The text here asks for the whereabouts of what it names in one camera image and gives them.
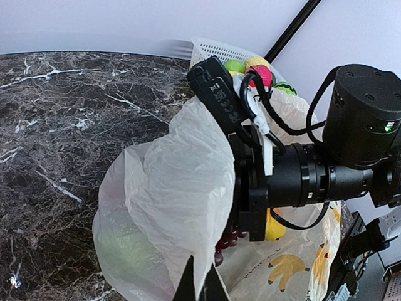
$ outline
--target white tag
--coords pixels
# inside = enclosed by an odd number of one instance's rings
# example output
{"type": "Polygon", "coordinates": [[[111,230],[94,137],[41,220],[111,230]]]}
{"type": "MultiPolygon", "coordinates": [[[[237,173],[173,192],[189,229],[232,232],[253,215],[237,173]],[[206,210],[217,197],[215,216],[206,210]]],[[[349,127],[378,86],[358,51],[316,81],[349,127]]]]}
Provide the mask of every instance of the white tag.
{"type": "Polygon", "coordinates": [[[273,143],[260,132],[258,132],[259,141],[262,145],[262,157],[264,175],[273,175],[273,143]]]}

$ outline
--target black marble surface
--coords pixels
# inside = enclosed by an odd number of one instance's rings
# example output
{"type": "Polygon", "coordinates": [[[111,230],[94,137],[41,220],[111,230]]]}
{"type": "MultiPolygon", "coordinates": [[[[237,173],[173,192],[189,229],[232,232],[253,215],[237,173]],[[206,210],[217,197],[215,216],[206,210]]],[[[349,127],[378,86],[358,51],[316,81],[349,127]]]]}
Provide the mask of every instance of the black marble surface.
{"type": "Polygon", "coordinates": [[[345,202],[341,202],[341,240],[344,239],[346,234],[348,233],[348,230],[351,228],[353,222],[354,222],[354,217],[352,216],[350,210],[346,206],[345,202]]]}
{"type": "Polygon", "coordinates": [[[188,66],[111,53],[0,56],[0,300],[123,300],[93,246],[98,188],[125,147],[167,133],[193,95],[188,66]]]}

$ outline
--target plastic bag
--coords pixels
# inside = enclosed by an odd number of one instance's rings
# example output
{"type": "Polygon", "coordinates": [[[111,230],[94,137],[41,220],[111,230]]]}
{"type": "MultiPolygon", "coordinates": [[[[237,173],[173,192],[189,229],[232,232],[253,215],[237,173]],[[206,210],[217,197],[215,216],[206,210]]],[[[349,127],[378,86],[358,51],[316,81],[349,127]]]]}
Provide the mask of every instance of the plastic bag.
{"type": "Polygon", "coordinates": [[[170,301],[194,256],[197,295],[232,206],[234,158],[194,97],[169,134],[126,148],[99,190],[95,248],[107,282],[129,301],[170,301]]]}
{"type": "MultiPolygon", "coordinates": [[[[297,96],[273,89],[271,103],[293,129],[305,127],[309,105],[297,96]]],[[[284,144],[310,143],[308,136],[293,137],[265,114],[269,126],[284,144]]],[[[317,122],[314,116],[312,124],[317,122]]],[[[320,138],[321,130],[315,130],[320,138]]],[[[322,205],[281,208],[283,218],[304,226],[318,217],[322,205]]],[[[240,240],[235,248],[224,250],[224,262],[217,268],[232,301],[296,300],[320,301],[327,291],[330,266],[340,243],[340,202],[331,202],[323,221],[316,227],[287,229],[278,241],[250,243],[240,240]]]]}

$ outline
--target red ball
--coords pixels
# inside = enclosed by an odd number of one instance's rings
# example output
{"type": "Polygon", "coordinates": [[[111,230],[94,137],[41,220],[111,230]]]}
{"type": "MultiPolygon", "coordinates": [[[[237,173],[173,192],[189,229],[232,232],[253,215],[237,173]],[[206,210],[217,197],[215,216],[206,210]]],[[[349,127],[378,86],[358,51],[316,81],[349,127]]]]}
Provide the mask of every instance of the red ball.
{"type": "MultiPolygon", "coordinates": [[[[271,73],[270,69],[266,66],[259,65],[259,66],[253,66],[250,67],[246,70],[246,74],[249,73],[249,71],[256,71],[263,79],[263,85],[265,87],[270,87],[272,82],[273,82],[273,74],[271,73]]],[[[249,85],[251,87],[256,87],[254,81],[252,80],[249,85]]]]}

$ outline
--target black cable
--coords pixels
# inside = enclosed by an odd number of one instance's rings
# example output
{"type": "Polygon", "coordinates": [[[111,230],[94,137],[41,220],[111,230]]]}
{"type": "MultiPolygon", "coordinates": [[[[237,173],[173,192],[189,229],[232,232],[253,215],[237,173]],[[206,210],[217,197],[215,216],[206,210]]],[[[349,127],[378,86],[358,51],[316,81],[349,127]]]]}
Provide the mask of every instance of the black cable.
{"type": "Polygon", "coordinates": [[[251,80],[256,77],[256,74],[253,72],[249,72],[245,75],[244,79],[241,82],[241,86],[239,88],[239,99],[241,101],[241,105],[248,114],[248,117],[253,121],[256,117],[256,114],[251,110],[249,107],[249,103],[247,101],[247,93],[248,93],[248,86],[251,80]]]}
{"type": "MultiPolygon", "coordinates": [[[[241,82],[241,86],[239,89],[239,98],[241,100],[242,107],[244,110],[247,112],[248,117],[253,120],[256,118],[256,114],[251,110],[249,103],[247,101],[247,93],[248,93],[248,86],[251,80],[254,80],[256,89],[258,90],[258,93],[264,94],[266,93],[263,85],[263,79],[261,76],[256,72],[256,70],[252,70],[248,72],[244,79],[241,82]]],[[[282,156],[286,153],[286,148],[284,144],[275,136],[273,133],[269,132],[265,135],[277,148],[278,148],[278,156],[282,156]]]]}
{"type": "Polygon", "coordinates": [[[274,218],[278,223],[280,223],[281,225],[283,225],[283,226],[286,227],[286,228],[293,229],[293,230],[307,230],[307,229],[310,229],[310,228],[315,227],[318,223],[321,222],[321,220],[322,220],[322,219],[325,217],[325,215],[326,215],[326,212],[327,212],[327,210],[328,210],[329,205],[330,205],[330,203],[329,203],[329,202],[326,202],[326,203],[323,205],[323,208],[321,209],[320,214],[319,214],[318,218],[316,219],[316,221],[315,221],[313,224],[311,224],[311,225],[309,225],[309,226],[306,226],[306,227],[300,227],[300,226],[297,226],[297,225],[295,225],[295,224],[290,223],[289,221],[286,221],[284,218],[282,218],[280,215],[278,215],[277,213],[274,212],[274,208],[270,208],[270,209],[271,209],[271,210],[270,210],[270,215],[271,215],[271,217],[274,218]]]}
{"type": "MultiPolygon", "coordinates": [[[[291,136],[300,136],[303,134],[307,133],[307,129],[300,129],[300,130],[294,130],[291,127],[288,126],[288,124],[285,123],[285,121],[277,114],[275,109],[270,103],[270,98],[262,98],[262,104],[264,105],[265,109],[268,111],[268,114],[271,116],[271,118],[278,124],[279,127],[281,127],[287,134],[291,136]]],[[[322,126],[325,125],[325,121],[319,122],[318,124],[314,124],[311,126],[312,130],[316,130],[322,126]]]]}
{"type": "Polygon", "coordinates": [[[276,135],[272,132],[268,132],[265,136],[278,148],[277,156],[283,156],[286,153],[286,147],[276,135]]]}
{"type": "Polygon", "coordinates": [[[251,135],[249,135],[249,133],[246,131],[246,129],[244,129],[243,126],[240,125],[237,128],[236,134],[250,148],[256,149],[258,151],[262,149],[262,147],[255,140],[252,139],[251,135]]]}
{"type": "Polygon", "coordinates": [[[327,87],[330,86],[330,84],[334,81],[337,70],[340,68],[341,68],[340,66],[336,67],[327,74],[325,80],[321,84],[315,97],[312,100],[312,103],[311,103],[311,106],[309,107],[308,113],[306,114],[306,132],[308,133],[308,137],[309,137],[309,139],[311,139],[311,141],[313,143],[315,143],[317,146],[320,146],[320,147],[323,147],[323,143],[322,143],[322,141],[319,141],[315,137],[315,135],[313,134],[313,129],[312,129],[312,125],[311,125],[313,112],[315,111],[315,108],[318,105],[318,102],[319,102],[321,96],[323,95],[323,93],[325,92],[325,90],[327,89],[327,87]]]}
{"type": "Polygon", "coordinates": [[[374,252],[370,252],[369,255],[367,255],[364,259],[362,259],[362,260],[358,263],[357,267],[354,269],[354,272],[355,272],[355,273],[357,272],[357,269],[359,268],[359,266],[360,266],[361,264],[362,264],[362,267],[361,267],[361,269],[359,270],[359,272],[357,273],[357,275],[356,275],[354,281],[352,281],[352,283],[349,285],[350,288],[351,288],[352,286],[354,286],[354,284],[356,284],[357,281],[359,281],[359,280],[362,278],[362,276],[363,276],[363,274],[365,273],[365,270],[366,270],[366,263],[367,263],[367,260],[368,260],[368,258],[371,257],[373,254],[375,254],[375,253],[374,253],[374,252]]]}

